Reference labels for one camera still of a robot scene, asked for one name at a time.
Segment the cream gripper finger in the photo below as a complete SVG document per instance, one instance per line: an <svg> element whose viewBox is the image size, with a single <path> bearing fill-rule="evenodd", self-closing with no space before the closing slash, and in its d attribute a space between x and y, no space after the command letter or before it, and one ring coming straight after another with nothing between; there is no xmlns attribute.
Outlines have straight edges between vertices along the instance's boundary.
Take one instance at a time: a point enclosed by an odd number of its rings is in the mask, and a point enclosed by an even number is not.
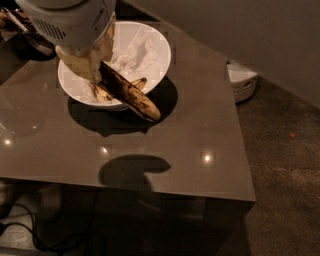
<svg viewBox="0 0 320 256"><path fill-rule="evenodd" d="M113 44L114 44L114 35L115 35L115 22L116 14L113 13L111 16L111 21L103 34L103 36L98 41L98 50L100 57L103 61L109 62L112 59L113 55Z"/></svg>
<svg viewBox="0 0 320 256"><path fill-rule="evenodd" d="M102 55L93 48L73 49L57 45L55 51L62 62L77 76L98 83L101 81L99 71Z"/></svg>

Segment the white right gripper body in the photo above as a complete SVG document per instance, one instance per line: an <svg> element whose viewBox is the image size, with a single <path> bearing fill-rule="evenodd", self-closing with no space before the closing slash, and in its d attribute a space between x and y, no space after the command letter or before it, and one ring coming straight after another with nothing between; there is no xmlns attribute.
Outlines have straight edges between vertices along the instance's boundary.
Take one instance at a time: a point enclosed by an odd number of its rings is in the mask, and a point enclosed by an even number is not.
<svg viewBox="0 0 320 256"><path fill-rule="evenodd" d="M15 0L40 35L55 45L85 49L106 31L116 0Z"/></svg>

